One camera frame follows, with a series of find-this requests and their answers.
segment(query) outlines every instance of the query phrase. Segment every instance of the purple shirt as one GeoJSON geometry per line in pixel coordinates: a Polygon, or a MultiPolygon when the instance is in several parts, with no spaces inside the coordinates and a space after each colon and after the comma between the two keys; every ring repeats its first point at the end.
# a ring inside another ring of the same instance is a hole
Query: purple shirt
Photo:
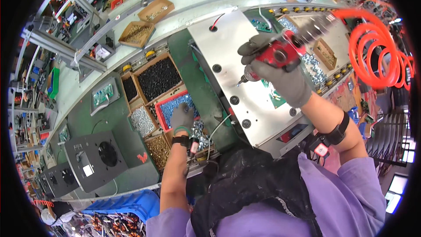
{"type": "MultiPolygon", "coordinates": [[[[338,175],[298,156],[301,177],[323,236],[374,236],[386,215],[382,194],[370,157],[343,164],[338,175]]],[[[146,221],[148,237],[195,237],[190,214],[169,208],[146,221]]],[[[307,222],[277,211],[263,203],[253,203],[222,219],[216,230],[224,236],[311,236],[307,222]]]]}

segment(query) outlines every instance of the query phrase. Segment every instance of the green circuit board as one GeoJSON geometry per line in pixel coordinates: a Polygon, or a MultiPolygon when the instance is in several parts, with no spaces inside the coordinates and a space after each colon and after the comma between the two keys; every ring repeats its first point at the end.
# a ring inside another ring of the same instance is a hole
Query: green circuit board
{"type": "Polygon", "coordinates": [[[282,98],[279,93],[275,90],[271,82],[267,82],[266,80],[261,80],[263,86],[268,90],[269,98],[273,104],[273,107],[276,109],[286,103],[284,98],[282,98]]]}
{"type": "Polygon", "coordinates": [[[107,101],[105,95],[108,95],[108,99],[114,95],[112,91],[112,84],[105,86],[102,90],[99,90],[96,94],[93,95],[93,104],[95,107],[107,101]]]}
{"type": "Polygon", "coordinates": [[[258,31],[273,32],[273,30],[269,29],[269,25],[266,22],[260,22],[254,19],[250,20],[250,22],[258,31]]]}

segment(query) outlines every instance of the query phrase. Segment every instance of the black apron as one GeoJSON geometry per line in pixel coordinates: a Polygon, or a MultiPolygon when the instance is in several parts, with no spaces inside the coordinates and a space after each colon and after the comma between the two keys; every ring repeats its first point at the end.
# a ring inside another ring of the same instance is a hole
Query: black apron
{"type": "Polygon", "coordinates": [[[192,211],[196,237],[216,236],[220,220],[259,202],[307,221],[312,236],[322,237],[298,167],[299,152],[289,153],[288,158],[274,160],[266,152],[241,149],[221,163],[208,192],[192,211]]]}

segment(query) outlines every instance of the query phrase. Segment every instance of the hand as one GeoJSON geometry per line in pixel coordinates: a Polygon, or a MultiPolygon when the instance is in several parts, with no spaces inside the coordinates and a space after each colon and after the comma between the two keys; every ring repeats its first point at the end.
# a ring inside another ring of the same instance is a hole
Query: hand
{"type": "Polygon", "coordinates": [[[171,127],[174,129],[174,135],[181,131],[186,131],[190,135],[193,127],[194,108],[190,107],[186,112],[188,107],[187,103],[180,103],[174,109],[173,116],[170,119],[171,127]]]}
{"type": "Polygon", "coordinates": [[[271,37],[273,37],[273,34],[270,33],[259,34],[251,37],[249,42],[241,45],[237,51],[239,55],[243,56],[241,63],[250,66],[251,70],[260,78],[271,82],[276,91],[291,107],[302,107],[310,99],[312,90],[298,67],[291,72],[286,72],[282,68],[273,68],[266,63],[256,61],[255,57],[259,53],[251,54],[271,37]]]}

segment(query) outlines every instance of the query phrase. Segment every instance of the stainless steel plate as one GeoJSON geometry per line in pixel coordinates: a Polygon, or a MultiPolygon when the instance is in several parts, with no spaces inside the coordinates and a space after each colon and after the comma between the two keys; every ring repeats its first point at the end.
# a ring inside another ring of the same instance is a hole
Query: stainless steel plate
{"type": "Polygon", "coordinates": [[[222,67],[221,72],[213,72],[216,80],[228,100],[231,96],[239,98],[239,103],[231,104],[231,107],[240,123],[245,119],[250,120],[250,128],[243,130],[250,143],[259,148],[300,118],[301,111],[297,109],[296,116],[292,117],[289,113],[291,107],[286,103],[275,109],[268,90],[260,81],[243,83],[237,87],[237,82],[244,74],[244,65],[240,62],[241,56],[237,50],[258,32],[240,11],[222,16],[216,24],[218,30],[211,32],[209,27],[215,19],[196,23],[188,30],[209,67],[215,64],[222,67]]]}

